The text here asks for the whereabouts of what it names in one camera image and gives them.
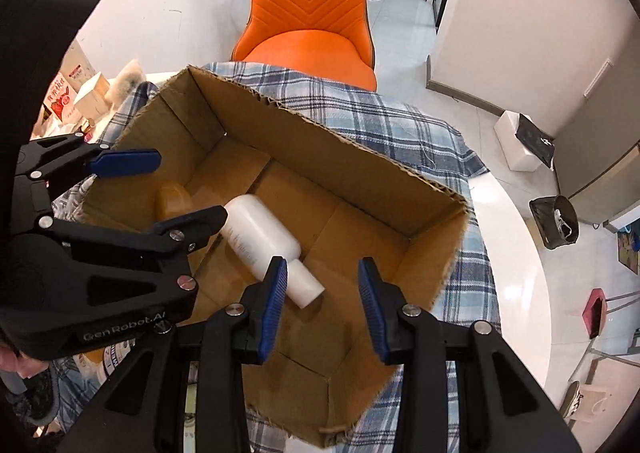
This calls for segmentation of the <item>person's left hand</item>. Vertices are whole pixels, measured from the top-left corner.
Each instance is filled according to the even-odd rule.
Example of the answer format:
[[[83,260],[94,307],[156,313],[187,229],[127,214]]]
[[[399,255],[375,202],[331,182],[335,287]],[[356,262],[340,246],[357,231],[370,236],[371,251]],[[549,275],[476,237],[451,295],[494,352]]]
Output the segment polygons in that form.
[[[8,343],[0,340],[0,369],[3,372],[16,373],[21,378],[32,378],[49,367],[48,361],[40,361],[16,352]]]

